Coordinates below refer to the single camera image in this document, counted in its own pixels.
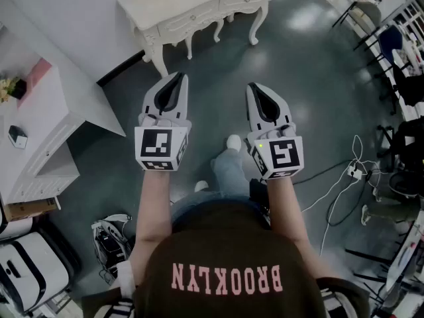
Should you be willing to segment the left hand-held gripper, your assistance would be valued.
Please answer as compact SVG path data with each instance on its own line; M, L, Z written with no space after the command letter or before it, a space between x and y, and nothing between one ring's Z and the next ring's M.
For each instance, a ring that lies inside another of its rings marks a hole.
M191 122L186 120L188 76L170 74L144 96L143 110L134 128L135 159L145 171L176 171L188 145ZM153 115L172 114L176 119Z

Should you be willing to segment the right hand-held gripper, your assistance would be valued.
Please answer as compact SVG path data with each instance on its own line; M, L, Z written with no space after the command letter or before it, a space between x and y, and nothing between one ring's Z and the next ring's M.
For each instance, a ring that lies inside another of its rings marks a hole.
M248 119L252 130L247 136L248 153L261 178L272 180L291 177L304 168L303 140L295 133L296 126L287 102L274 90L260 83L246 87ZM262 127L276 127L261 130Z

